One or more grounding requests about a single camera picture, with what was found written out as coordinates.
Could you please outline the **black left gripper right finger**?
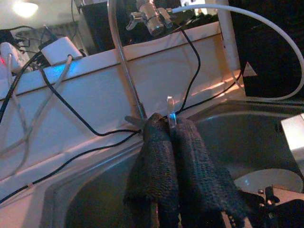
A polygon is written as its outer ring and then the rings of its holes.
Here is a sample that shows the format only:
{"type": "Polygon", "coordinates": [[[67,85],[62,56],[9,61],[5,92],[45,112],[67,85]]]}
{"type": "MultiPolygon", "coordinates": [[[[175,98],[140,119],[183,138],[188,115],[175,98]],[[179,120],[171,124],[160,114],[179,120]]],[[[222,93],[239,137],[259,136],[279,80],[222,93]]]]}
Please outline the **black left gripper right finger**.
{"type": "Polygon", "coordinates": [[[195,125],[179,118],[173,141],[178,175],[181,224],[184,228],[222,228],[222,213],[234,228],[243,228],[249,209],[229,171],[207,150],[195,125]]]}

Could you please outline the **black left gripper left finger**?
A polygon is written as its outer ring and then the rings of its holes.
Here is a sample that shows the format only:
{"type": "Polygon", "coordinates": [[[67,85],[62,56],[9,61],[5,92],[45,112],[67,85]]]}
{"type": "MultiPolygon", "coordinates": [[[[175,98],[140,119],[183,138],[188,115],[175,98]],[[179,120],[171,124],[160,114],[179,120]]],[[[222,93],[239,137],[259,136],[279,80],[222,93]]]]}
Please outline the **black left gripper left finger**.
{"type": "Polygon", "coordinates": [[[169,127],[159,113],[147,119],[143,145],[131,168],[123,198],[133,228],[179,226],[179,186],[169,127]]]}

